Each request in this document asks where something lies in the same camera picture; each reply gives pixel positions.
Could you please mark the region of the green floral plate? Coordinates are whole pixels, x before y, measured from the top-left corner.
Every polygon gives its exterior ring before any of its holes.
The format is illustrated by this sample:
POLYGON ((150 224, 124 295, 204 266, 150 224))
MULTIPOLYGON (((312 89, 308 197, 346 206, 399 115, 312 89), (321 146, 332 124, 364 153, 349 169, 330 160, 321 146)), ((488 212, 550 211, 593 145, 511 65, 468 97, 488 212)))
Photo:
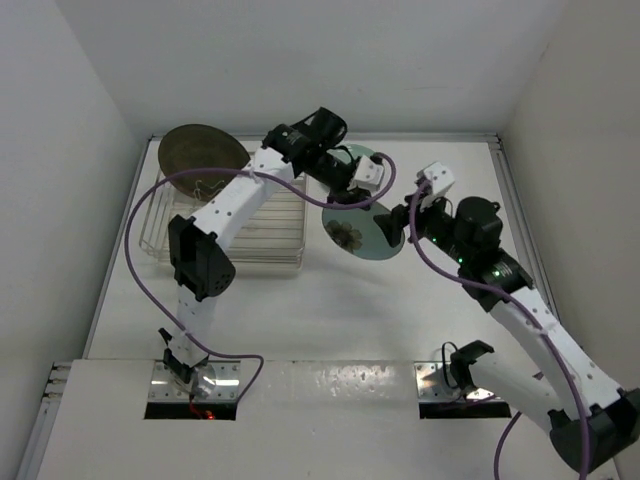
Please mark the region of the green floral plate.
POLYGON ((366 156, 369 156, 374 161, 373 157, 375 152, 372 149, 359 144, 343 144, 343 145, 349 148, 349 150, 351 151, 352 155, 356 158, 356 160, 360 156, 366 155, 366 156))
POLYGON ((369 210, 323 209, 321 218, 325 232, 343 251, 363 260, 382 261, 399 254, 405 240, 401 236, 401 243, 391 247, 376 224, 375 216, 389 213, 387 207, 376 202, 369 210))

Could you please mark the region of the brown plate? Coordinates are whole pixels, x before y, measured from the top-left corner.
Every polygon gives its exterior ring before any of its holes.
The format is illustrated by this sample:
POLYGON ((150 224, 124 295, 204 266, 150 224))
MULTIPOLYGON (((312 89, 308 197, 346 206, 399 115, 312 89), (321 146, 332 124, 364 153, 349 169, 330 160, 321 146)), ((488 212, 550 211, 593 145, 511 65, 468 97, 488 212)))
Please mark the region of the brown plate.
MULTIPOLYGON (((190 169, 243 169, 250 161, 245 147, 233 136, 203 124, 186 124, 169 131, 158 148, 159 168, 165 177, 190 169)), ((199 201, 213 199, 233 175, 207 173, 175 178, 171 184, 199 201)))

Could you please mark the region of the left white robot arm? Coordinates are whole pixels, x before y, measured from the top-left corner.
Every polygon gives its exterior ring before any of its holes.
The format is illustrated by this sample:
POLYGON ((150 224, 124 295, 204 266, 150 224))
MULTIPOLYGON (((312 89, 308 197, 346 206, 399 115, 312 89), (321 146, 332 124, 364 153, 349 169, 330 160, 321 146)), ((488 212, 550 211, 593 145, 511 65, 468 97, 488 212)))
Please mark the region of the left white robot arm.
POLYGON ((192 383, 210 356, 201 338, 210 329, 217 298, 236 275, 227 255, 232 241, 279 188, 306 174, 328 187, 337 205, 370 203, 384 169, 369 160, 343 163, 332 155, 347 131, 346 122, 324 107, 276 126, 239 171, 223 170, 230 180, 208 203, 169 222, 181 334, 166 341, 163 362, 182 383, 192 383))

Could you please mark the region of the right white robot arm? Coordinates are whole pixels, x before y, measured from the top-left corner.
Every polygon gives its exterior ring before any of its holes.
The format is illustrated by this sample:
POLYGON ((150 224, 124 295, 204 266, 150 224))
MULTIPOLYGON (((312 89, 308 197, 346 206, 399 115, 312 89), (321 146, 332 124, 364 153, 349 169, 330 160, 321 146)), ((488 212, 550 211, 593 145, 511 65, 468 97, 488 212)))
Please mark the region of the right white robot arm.
POLYGON ((517 340, 542 374, 514 373, 489 344, 476 340, 454 352, 449 371, 461 390, 485 388, 549 435, 580 478, 639 439, 639 391, 607 375, 564 329, 526 270, 500 246, 500 206, 481 197, 459 202, 408 198, 375 223, 392 246, 404 232, 426 239, 456 261, 452 281, 517 340))

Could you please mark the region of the white front cover board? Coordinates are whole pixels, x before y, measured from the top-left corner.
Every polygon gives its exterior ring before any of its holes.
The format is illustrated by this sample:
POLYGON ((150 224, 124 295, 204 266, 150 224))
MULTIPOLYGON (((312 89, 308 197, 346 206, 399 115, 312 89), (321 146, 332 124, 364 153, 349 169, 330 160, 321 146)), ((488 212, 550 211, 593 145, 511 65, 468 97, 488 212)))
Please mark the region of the white front cover board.
POLYGON ((145 417, 150 360, 78 360, 42 479, 570 479, 532 422, 423 419, 407 362, 250 364, 236 418, 145 417))

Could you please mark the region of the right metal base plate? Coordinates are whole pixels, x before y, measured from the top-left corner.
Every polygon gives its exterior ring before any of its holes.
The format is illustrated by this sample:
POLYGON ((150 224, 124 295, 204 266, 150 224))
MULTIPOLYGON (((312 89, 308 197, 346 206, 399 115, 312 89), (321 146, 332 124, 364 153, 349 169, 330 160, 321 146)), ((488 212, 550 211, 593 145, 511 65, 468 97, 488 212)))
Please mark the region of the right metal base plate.
POLYGON ((414 363, 418 400, 421 403, 468 402, 468 395, 457 386, 450 373, 449 362, 426 361, 414 363))

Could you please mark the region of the metal base plate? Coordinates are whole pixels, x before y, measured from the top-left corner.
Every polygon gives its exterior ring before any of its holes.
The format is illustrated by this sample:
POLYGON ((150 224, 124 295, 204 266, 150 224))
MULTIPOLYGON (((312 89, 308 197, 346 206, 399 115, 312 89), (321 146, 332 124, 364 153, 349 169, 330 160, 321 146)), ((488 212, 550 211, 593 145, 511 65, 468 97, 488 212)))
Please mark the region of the metal base plate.
POLYGON ((152 370, 147 399, 152 403, 223 404, 237 400, 239 390, 239 362, 210 361, 195 369, 189 383, 180 380, 162 362, 152 370))
POLYGON ((418 400, 421 403, 468 402, 468 395, 457 386, 450 373, 449 362, 426 361, 414 363, 418 400))

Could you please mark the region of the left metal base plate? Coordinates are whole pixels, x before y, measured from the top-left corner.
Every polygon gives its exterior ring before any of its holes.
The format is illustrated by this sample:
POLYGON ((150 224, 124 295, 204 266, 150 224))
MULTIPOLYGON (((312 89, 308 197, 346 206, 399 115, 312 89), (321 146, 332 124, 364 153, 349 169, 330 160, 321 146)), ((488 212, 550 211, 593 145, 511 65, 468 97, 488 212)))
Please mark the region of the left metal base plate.
POLYGON ((152 370, 147 399, 152 403, 223 404, 237 400, 239 390, 239 362, 210 361, 195 369, 189 383, 180 380, 162 362, 152 370))

